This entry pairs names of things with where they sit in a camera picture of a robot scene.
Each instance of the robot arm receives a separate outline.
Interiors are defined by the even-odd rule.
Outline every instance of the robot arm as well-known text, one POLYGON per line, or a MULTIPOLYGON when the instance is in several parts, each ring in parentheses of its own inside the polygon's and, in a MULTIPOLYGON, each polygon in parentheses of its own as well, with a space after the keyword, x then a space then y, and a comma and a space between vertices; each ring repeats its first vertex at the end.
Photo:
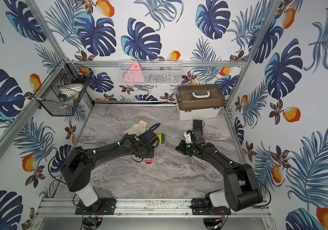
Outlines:
POLYGON ((98 196, 90 184, 91 170, 102 163, 131 154, 139 158, 152 158, 153 144, 159 140, 153 131, 159 126, 160 123, 152 126, 140 136, 125 134, 120 141, 99 148, 83 150, 80 146, 76 147, 61 170, 69 191, 75 192, 85 207, 98 207, 98 196))
POLYGON ((182 154, 193 156, 212 164, 224 177, 225 200, 221 196, 212 196, 210 200, 215 207, 220 206, 216 203, 227 203, 234 211, 247 208, 249 206, 261 203, 262 193, 258 187, 253 169, 249 164, 240 164, 233 162, 221 154, 212 143, 205 143, 202 137, 202 122, 193 121, 194 129, 187 131, 185 136, 190 134, 190 141, 182 140, 175 149, 182 154))

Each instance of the black wire basket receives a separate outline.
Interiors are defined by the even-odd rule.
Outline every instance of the black wire basket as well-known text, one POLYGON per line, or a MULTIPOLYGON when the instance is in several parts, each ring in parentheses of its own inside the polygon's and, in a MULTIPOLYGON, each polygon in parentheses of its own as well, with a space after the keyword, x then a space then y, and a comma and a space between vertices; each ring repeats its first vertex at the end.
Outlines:
POLYGON ((54 71, 58 71, 56 78, 36 100, 51 116, 73 116, 94 72, 64 60, 59 62, 49 76, 55 74, 54 71))

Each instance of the work glove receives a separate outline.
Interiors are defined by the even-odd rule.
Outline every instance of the work glove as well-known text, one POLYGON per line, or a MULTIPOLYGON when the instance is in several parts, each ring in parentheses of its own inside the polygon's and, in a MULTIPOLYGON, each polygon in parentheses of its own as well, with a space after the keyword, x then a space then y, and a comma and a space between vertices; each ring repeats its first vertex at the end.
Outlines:
POLYGON ((130 127, 124 133, 127 133, 128 135, 135 134, 139 136, 146 131, 147 124, 148 122, 140 120, 138 124, 135 124, 134 126, 130 127))

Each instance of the gray marble tabletop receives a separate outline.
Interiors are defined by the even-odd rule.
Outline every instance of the gray marble tabletop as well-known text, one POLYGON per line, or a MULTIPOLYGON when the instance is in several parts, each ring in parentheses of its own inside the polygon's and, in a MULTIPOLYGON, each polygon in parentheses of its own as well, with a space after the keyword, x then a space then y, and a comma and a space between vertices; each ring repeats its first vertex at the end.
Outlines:
MULTIPOLYGON (((152 164, 134 162, 130 156, 102 164, 91 172, 90 182, 104 197, 118 198, 195 198, 224 188, 222 175, 209 163, 185 156, 175 150, 191 130, 192 120, 180 121, 175 108, 160 107, 95 107, 88 118, 79 143, 84 149, 111 144, 140 119, 161 126, 156 133, 165 134, 165 143, 155 149, 152 164)), ((227 157, 238 161, 234 143, 222 109, 217 117, 203 119, 203 136, 227 157)), ((54 197, 73 197, 66 185, 60 184, 54 197)))

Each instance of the pink triangular object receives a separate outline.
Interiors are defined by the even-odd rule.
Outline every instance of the pink triangular object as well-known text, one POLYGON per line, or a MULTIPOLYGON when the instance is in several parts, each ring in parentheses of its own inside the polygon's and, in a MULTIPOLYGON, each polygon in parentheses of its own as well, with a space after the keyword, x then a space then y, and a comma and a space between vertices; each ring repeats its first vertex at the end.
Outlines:
POLYGON ((140 64, 138 61, 134 61, 133 65, 129 70, 141 70, 140 64))
POLYGON ((134 61, 133 65, 129 70, 138 70, 137 72, 126 72, 126 74, 123 76, 125 83, 135 83, 135 82, 144 82, 145 78, 142 74, 142 69, 140 67, 140 64, 138 61, 134 61))

